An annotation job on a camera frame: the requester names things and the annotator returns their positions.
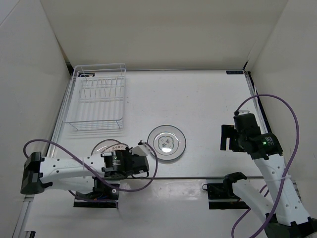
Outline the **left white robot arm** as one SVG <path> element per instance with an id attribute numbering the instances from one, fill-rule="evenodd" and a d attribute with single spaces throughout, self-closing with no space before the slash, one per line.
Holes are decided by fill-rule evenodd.
<path id="1" fill-rule="evenodd" d="M 40 151 L 27 154 L 27 146 L 34 142 L 52 144 L 69 157 L 45 157 Z M 34 195 L 43 193 L 46 189 L 86 190 L 92 198 L 99 198 L 104 192 L 102 184 L 112 186 L 108 183 L 109 180 L 122 180 L 129 176 L 148 173 L 150 169 L 147 156 L 150 153 L 155 154 L 155 149 L 147 142 L 140 141 L 136 147 L 113 148 L 109 152 L 79 158 L 53 141 L 33 139 L 23 146 L 23 154 L 27 159 L 23 167 L 20 192 L 24 195 Z M 87 177 L 100 183 L 87 182 Z"/>

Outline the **pink rimmed plate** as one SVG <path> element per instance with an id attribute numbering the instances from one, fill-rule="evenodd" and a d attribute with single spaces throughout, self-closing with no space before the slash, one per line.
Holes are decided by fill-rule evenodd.
<path id="1" fill-rule="evenodd" d="M 113 144 L 111 146 L 106 146 L 104 149 L 101 150 L 101 154 L 102 153 L 107 153 L 107 152 L 112 152 L 112 151 L 116 151 L 116 150 L 125 150 L 126 148 L 128 148 L 129 146 L 127 144 L 124 143 L 116 143 Z"/>

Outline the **green rimmed white plate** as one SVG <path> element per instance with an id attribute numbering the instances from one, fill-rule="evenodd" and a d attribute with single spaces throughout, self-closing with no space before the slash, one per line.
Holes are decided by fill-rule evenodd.
<path id="1" fill-rule="evenodd" d="M 147 143 L 152 146 L 162 163 L 173 163 L 184 154 L 187 141 L 184 133 L 173 125 L 160 125 L 148 135 Z"/>

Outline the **orange patterned plate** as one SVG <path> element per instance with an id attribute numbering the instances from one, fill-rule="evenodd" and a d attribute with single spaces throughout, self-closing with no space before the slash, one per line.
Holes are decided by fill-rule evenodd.
<path id="1" fill-rule="evenodd" d="M 103 152 L 106 148 L 111 147 L 111 146 L 118 144 L 118 143 L 119 143 L 119 141 L 114 140 L 114 139 L 102 140 L 94 146 L 94 148 L 91 151 L 91 155 Z"/>

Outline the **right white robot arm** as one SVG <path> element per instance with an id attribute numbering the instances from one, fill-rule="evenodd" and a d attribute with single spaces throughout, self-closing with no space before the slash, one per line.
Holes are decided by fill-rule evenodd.
<path id="1" fill-rule="evenodd" d="M 233 130 L 222 136 L 220 148 L 246 152 L 263 175 L 272 200 L 246 184 L 246 176 L 235 172 L 225 176 L 223 194 L 239 197 L 259 217 L 259 229 L 269 238 L 306 238 L 317 232 L 317 221 L 304 208 L 285 166 L 282 148 L 272 133 Z"/>

